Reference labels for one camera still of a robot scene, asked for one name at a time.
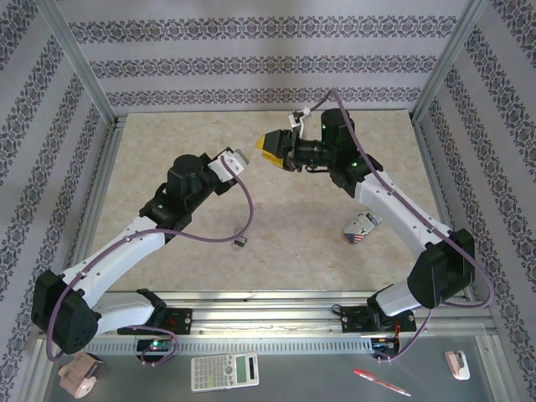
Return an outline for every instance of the cable connector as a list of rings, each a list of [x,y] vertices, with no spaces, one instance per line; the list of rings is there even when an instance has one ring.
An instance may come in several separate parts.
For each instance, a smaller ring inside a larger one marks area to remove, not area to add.
[[[311,116],[311,109],[304,107],[300,111],[293,111],[288,114],[288,121],[291,123],[292,130],[298,130],[300,132],[300,139],[303,138],[303,132],[305,130],[305,120]]]

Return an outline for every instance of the yellow object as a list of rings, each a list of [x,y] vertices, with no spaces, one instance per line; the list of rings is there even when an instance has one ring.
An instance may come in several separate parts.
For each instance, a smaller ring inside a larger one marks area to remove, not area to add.
[[[257,143],[255,144],[255,147],[257,149],[260,149],[260,155],[264,158],[264,159],[268,159],[270,162],[272,162],[274,165],[276,165],[277,167],[279,168],[283,168],[283,159],[279,158],[279,157],[276,157],[275,155],[272,155],[271,153],[269,153],[268,151],[265,151],[263,148],[264,148],[264,145],[265,145],[265,136],[262,136],[259,141],[257,141]]]

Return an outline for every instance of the pink object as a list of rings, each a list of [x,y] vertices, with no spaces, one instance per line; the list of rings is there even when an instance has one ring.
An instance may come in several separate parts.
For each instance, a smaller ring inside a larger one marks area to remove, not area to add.
[[[377,379],[376,376],[369,371],[366,370],[354,370],[354,374],[358,375],[361,378],[367,379],[368,381],[372,381],[376,384],[381,385],[382,387],[385,387],[387,389],[390,389],[391,391],[394,391],[398,394],[402,394],[405,396],[411,396],[411,394],[408,394],[405,390],[397,387],[396,385],[392,385],[389,383],[386,383],[385,381],[382,381],[381,379]]]
[[[77,353],[75,359],[59,369],[59,386],[76,399],[85,397],[95,385],[104,363],[88,353]]]
[[[455,379],[465,380],[471,377],[469,367],[467,366],[466,354],[461,350],[454,353],[452,351],[445,352],[446,362],[451,369],[451,373]]]

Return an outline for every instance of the marble surface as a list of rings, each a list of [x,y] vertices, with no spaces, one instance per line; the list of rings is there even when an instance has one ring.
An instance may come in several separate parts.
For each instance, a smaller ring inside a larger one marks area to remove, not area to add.
[[[367,152],[400,188],[432,216],[437,211],[406,111],[352,111]],[[176,156],[211,157],[225,147],[250,159],[241,178],[255,202],[245,248],[176,237],[127,272],[112,290],[147,287],[185,290],[378,290],[399,281],[414,261],[383,222],[350,245],[342,229],[366,207],[332,184],[327,174],[288,173],[255,149],[269,131],[287,128],[285,112],[130,114],[96,231],[97,250],[123,230],[149,200]],[[307,137],[320,136],[320,112],[307,122]],[[239,186],[212,195],[185,229],[208,237],[233,234],[248,208]]]

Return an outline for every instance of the calculator display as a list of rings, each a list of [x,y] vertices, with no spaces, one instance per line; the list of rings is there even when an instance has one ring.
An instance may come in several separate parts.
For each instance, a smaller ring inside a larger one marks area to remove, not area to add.
[[[236,358],[236,381],[245,383],[245,356]]]

